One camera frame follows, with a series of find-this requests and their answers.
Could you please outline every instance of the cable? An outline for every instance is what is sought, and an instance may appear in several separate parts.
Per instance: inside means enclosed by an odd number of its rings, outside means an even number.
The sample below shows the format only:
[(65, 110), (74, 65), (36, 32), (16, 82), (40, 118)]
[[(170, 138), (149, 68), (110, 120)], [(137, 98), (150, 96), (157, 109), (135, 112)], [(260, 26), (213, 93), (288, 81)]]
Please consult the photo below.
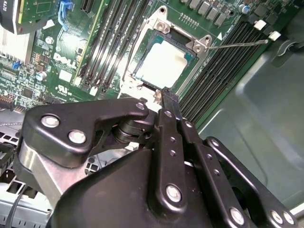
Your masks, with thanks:
[(226, 45), (221, 45), (221, 46), (214, 46), (214, 47), (207, 47), (208, 50), (215, 50), (215, 49), (220, 49), (220, 48), (233, 48), (233, 47), (249, 47), (249, 46), (257, 46), (257, 45), (262, 45), (262, 44), (268, 44), (268, 39), (262, 39), (258, 40), (256, 42), (251, 42), (251, 43), (236, 43), (236, 44), (226, 44)]
[(4, 126), (18, 126), (18, 125), (22, 125), (22, 123), (0, 123), (0, 127), (4, 127)]
[(15, 200), (13, 206), (11, 207), (10, 211), (9, 211), (9, 215), (8, 215), (8, 218), (6, 220), (6, 223), (5, 223), (5, 228), (12, 228), (12, 224), (13, 224), (13, 218), (14, 218), (14, 214), (15, 214), (15, 211), (16, 211), (16, 208), (18, 206), (18, 203), (21, 199), (21, 196), (22, 194), (24, 193), (25, 189), (27, 189), (28, 185), (24, 185), (23, 189), (20, 191), (17, 199)]

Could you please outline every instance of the silver screw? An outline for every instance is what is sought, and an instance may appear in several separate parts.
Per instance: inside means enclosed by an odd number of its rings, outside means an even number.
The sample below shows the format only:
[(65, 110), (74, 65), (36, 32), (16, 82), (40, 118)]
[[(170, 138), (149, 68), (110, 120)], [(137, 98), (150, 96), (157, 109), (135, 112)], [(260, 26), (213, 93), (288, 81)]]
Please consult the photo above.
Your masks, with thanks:
[(51, 115), (46, 115), (41, 119), (41, 123), (46, 127), (57, 127), (59, 125), (59, 120)]
[(173, 202), (179, 202), (181, 200), (181, 192), (173, 185), (168, 185), (166, 188), (166, 193), (169, 199)]
[(241, 212), (239, 212), (238, 209), (231, 208), (230, 214), (236, 223), (238, 223), (240, 225), (243, 225), (245, 223), (244, 217), (242, 216)]
[(192, 127), (192, 125), (191, 125), (191, 123), (189, 121), (186, 121), (185, 123), (186, 123), (187, 127)]
[(285, 217), (285, 219), (286, 219), (286, 221), (287, 222), (289, 222), (290, 224), (294, 224), (295, 223), (295, 221), (293, 220), (293, 218), (290, 216), (290, 214), (288, 214), (287, 212), (283, 212), (283, 214), (284, 214), (284, 217)]
[(159, 31), (164, 31), (164, 29), (166, 28), (165, 24), (162, 22), (158, 22), (156, 25), (157, 30)]
[(141, 110), (144, 110), (144, 105), (142, 103), (137, 103), (136, 107), (138, 107)]
[(199, 52), (201, 51), (200, 45), (199, 45), (199, 44), (195, 45), (195, 46), (193, 47), (193, 50), (194, 50), (196, 53), (199, 53)]
[(166, 116), (168, 116), (168, 117), (172, 117), (172, 114), (171, 114), (171, 112), (169, 112), (169, 111), (165, 111), (165, 114), (166, 114)]
[(213, 145), (215, 145), (215, 146), (219, 146), (218, 142), (217, 142), (217, 141), (215, 141), (214, 139), (211, 139), (211, 141), (212, 141)]
[(279, 216), (279, 214), (276, 211), (272, 210), (271, 215), (277, 223), (283, 224), (283, 219), (281, 218), (281, 216)]
[(68, 134), (68, 138), (77, 144), (82, 144), (86, 141), (86, 135), (82, 131), (74, 130)]

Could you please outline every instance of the black metal bracket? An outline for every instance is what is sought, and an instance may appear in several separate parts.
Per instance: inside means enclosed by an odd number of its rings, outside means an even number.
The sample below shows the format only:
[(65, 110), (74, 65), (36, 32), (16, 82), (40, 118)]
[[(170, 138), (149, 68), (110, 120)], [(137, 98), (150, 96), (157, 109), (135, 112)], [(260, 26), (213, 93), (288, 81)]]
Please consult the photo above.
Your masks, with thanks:
[[(74, 168), (83, 164), (96, 146), (96, 132), (101, 133), (98, 141), (104, 144), (114, 125), (143, 120), (148, 114), (149, 109), (135, 98), (39, 106), (26, 113), (22, 135), (36, 152), (61, 166)], [(44, 116), (57, 118), (59, 125), (46, 127), (41, 123)], [(68, 135), (73, 130), (82, 131), (85, 142), (69, 140)]]
[(188, 202), (182, 138), (170, 111), (159, 110), (154, 134), (158, 140), (152, 154), (148, 205), (158, 218), (174, 221), (183, 215)]
[(243, 207), (257, 226), (297, 227), (296, 218), (218, 139), (208, 137), (204, 143), (217, 155), (230, 186), (244, 196), (246, 205)]

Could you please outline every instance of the black ram slot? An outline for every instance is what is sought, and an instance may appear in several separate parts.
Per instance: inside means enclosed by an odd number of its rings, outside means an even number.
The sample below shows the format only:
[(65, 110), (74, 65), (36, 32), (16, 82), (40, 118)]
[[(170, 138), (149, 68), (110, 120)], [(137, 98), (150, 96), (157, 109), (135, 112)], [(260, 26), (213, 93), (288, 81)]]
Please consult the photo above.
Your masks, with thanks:
[(99, 68), (100, 62), (103, 59), (103, 56), (105, 54), (107, 46), (109, 45), (109, 42), (111, 40), (112, 35), (115, 33), (116, 24), (119, 21), (121, 15), (123, 13), (123, 10), (125, 9), (124, 7), (125, 7), (125, 4), (126, 4), (126, 1), (127, 0), (119, 1), (118, 8), (117, 8), (118, 10), (115, 11), (114, 16), (113, 16), (114, 21), (111, 23), (111, 25), (110, 25), (110, 27), (107, 31), (107, 34), (104, 38), (103, 45), (99, 49), (99, 52), (98, 52), (98, 55), (97, 55), (97, 58), (96, 58), (96, 63), (93, 66), (93, 69), (92, 69), (92, 72), (91, 72), (92, 77), (95, 77), (97, 75), (97, 70)]
[(94, 0), (82, 0), (80, 9), (86, 13), (89, 13), (91, 12), (93, 4), (94, 4)]
[(115, 51), (118, 48), (119, 42), (121, 41), (121, 38), (125, 32), (124, 28), (127, 27), (128, 23), (130, 22), (134, 11), (136, 9), (136, 3), (137, 0), (133, 0), (131, 4), (128, 5), (127, 14), (126, 17), (124, 17), (123, 21), (119, 25), (118, 33), (114, 36), (114, 43), (111, 45), (110, 50), (108, 51), (108, 54), (106, 55), (105, 61), (103, 63), (101, 71), (98, 73), (98, 76), (95, 81), (100, 81), (101, 84), (103, 84), (103, 80), (105, 78), (106, 71), (108, 70), (109, 65), (111, 64)]
[(110, 1), (110, 4), (108, 5), (105, 12), (103, 13), (103, 20), (102, 20), (102, 24), (100, 26), (100, 29), (98, 31), (98, 35), (96, 36), (96, 38), (94, 40), (93, 48), (90, 51), (90, 56), (87, 60), (87, 64), (84, 67), (84, 69), (81, 71), (80, 76), (83, 79), (86, 79), (85, 84), (87, 84), (87, 85), (91, 81), (91, 79), (89, 78), (89, 73), (91, 72), (91, 69), (95, 65), (95, 62), (96, 62), (96, 58), (93, 58), (94, 53), (95, 53), (96, 50), (99, 50), (101, 48), (101, 46), (103, 45), (103, 42), (100, 42), (100, 39), (103, 36), (102, 31), (104, 29), (106, 30), (106, 28), (108, 28), (108, 26), (110, 26), (110, 23), (107, 25), (107, 20), (108, 20), (108, 18), (111, 19), (111, 12), (114, 11), (114, 9), (115, 9), (115, 3), (116, 3), (116, 1)]
[[(223, 44), (248, 43), (266, 36), (247, 22), (239, 22)], [(213, 102), (234, 81), (246, 62), (259, 46), (230, 47), (216, 51), (209, 63), (180, 102), (182, 114), (197, 123)]]
[[(244, 42), (251, 42), (252, 39), (246, 39), (246, 37), (241, 36), (242, 40)], [(198, 94), (198, 97), (196, 99), (200, 99), (200, 103), (204, 104), (206, 102), (206, 99), (211, 96), (212, 92), (215, 92), (216, 89), (223, 85), (226, 81), (227, 78), (233, 77), (233, 75), (230, 75), (229, 72), (231, 68), (234, 68), (236, 64), (239, 64), (238, 61), (243, 57), (246, 56), (247, 51), (249, 48), (245, 48), (245, 53), (240, 51), (243, 47), (237, 47), (236, 50), (231, 50), (227, 49), (225, 51), (224, 57), (221, 60), (220, 64), (218, 65), (217, 68), (213, 68), (209, 71), (209, 78), (212, 78), (212, 82), (207, 82), (203, 84), (203, 87), (201, 88), (201, 93)], [(194, 115), (196, 113), (196, 110), (198, 107), (194, 107), (191, 111), (192, 114)]]
[(117, 58), (116, 58), (113, 66), (111, 68), (111, 71), (110, 71), (110, 73), (108, 75), (108, 78), (107, 78), (106, 82), (104, 83), (105, 89), (108, 89), (108, 87), (110, 86), (110, 84), (111, 84), (111, 82), (112, 82), (112, 80), (114, 78), (114, 75), (115, 75), (115, 73), (116, 73), (116, 71), (118, 69), (118, 65), (121, 62), (121, 60), (123, 59), (124, 54), (127, 51), (128, 46), (130, 45), (131, 40), (136, 35), (136, 32), (137, 32), (138, 27), (139, 27), (139, 24), (140, 24), (140, 22), (141, 22), (141, 20), (143, 18), (143, 14), (144, 14), (144, 12), (146, 11), (146, 9), (148, 7), (149, 0), (143, 0), (142, 2), (143, 2), (143, 4), (140, 6), (140, 11), (137, 14), (136, 19), (134, 20), (132, 29), (130, 30), (130, 33), (128, 34), (127, 39), (125, 40), (123, 47), (120, 49), (119, 53), (117, 54)]

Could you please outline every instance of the ram slot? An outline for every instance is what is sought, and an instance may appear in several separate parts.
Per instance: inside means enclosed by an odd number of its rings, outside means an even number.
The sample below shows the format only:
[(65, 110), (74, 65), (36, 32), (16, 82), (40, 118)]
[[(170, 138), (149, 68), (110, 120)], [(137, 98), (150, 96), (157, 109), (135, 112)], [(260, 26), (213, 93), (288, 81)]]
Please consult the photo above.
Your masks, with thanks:
[(134, 20), (134, 23), (133, 23), (133, 26), (132, 28), (130, 29), (130, 32), (129, 34), (126, 36), (127, 39), (125, 40), (124, 44), (123, 44), (123, 47), (119, 50), (118, 54), (117, 54), (117, 58), (108, 74), (108, 77), (107, 77), (107, 80), (106, 82), (103, 84), (104, 86), (104, 89), (107, 90), (115, 76), (115, 73), (118, 69), (118, 65), (119, 63), (122, 61), (123, 57), (124, 57), (124, 54), (126, 53), (129, 45), (130, 45), (130, 42), (132, 41), (133, 37), (136, 35), (136, 32), (139, 28), (139, 25), (141, 23), (141, 20), (143, 18), (143, 14), (145, 13), (147, 7), (148, 7), (148, 3), (149, 3), (149, 0), (143, 0), (142, 1), (142, 4), (140, 5), (140, 11), (139, 13), (137, 14), (137, 17), (136, 19)]
[(110, 49), (108, 51), (108, 54), (105, 57), (105, 61), (103, 61), (102, 64), (102, 68), (98, 73), (98, 76), (95, 78), (94, 82), (91, 84), (91, 86), (99, 86), (100, 84), (103, 83), (104, 78), (106, 76), (106, 71), (109, 67), (109, 65), (112, 62), (113, 56), (117, 50), (117, 48), (119, 47), (119, 41), (121, 40), (122, 36), (124, 35), (124, 28), (126, 28), (128, 26), (128, 24), (130, 23), (130, 20), (132, 19), (132, 16), (135, 12), (135, 7), (136, 7), (136, 3), (137, 0), (133, 0), (131, 2), (131, 4), (128, 4), (127, 6), (127, 13), (126, 16), (123, 18), (123, 21), (119, 24), (119, 28), (118, 28), (118, 32), (115, 33), (114, 35), (114, 42), (113, 44), (110, 46)]
[[(248, 43), (265, 39), (266, 36), (247, 22), (239, 22), (223, 44)], [(180, 105), (183, 116), (196, 123), (213, 102), (233, 82), (246, 62), (259, 46), (230, 47), (216, 51), (204, 67)]]
[(92, 49), (91, 58), (89, 59), (85, 72), (84, 72), (84, 78), (85, 84), (88, 85), (93, 79), (93, 71), (96, 68), (96, 65), (98, 66), (100, 63), (99, 56), (101, 55), (102, 51), (106, 48), (108, 45), (107, 37), (109, 33), (111, 33), (113, 27), (117, 23), (118, 20), (118, 11), (121, 9), (121, 1), (110, 1), (109, 10), (107, 11), (106, 20), (104, 20), (104, 23), (102, 23), (101, 28), (102, 32), (99, 34), (98, 39), (96, 40), (96, 47)]

